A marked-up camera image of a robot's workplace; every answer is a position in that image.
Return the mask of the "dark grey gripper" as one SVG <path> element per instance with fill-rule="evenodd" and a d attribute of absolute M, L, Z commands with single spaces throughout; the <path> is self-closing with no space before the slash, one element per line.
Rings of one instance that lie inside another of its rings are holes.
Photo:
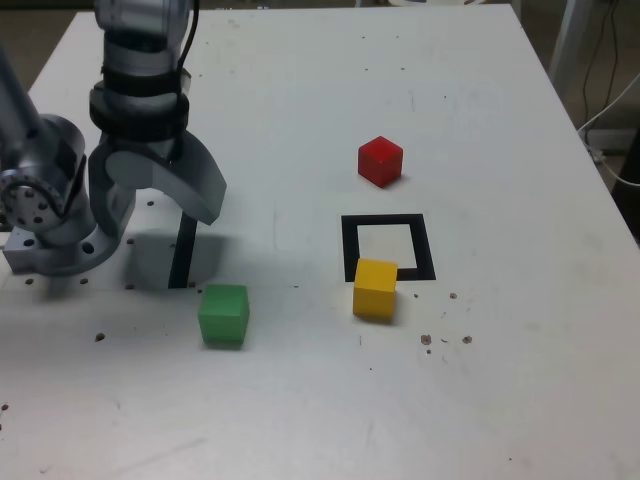
<path fill-rule="evenodd" d="M 101 230 L 115 239 L 128 225 L 134 190 L 158 190 L 191 218 L 211 225 L 227 189 L 213 156 L 193 135 L 140 142 L 102 133 L 88 166 L 92 213 Z"/>

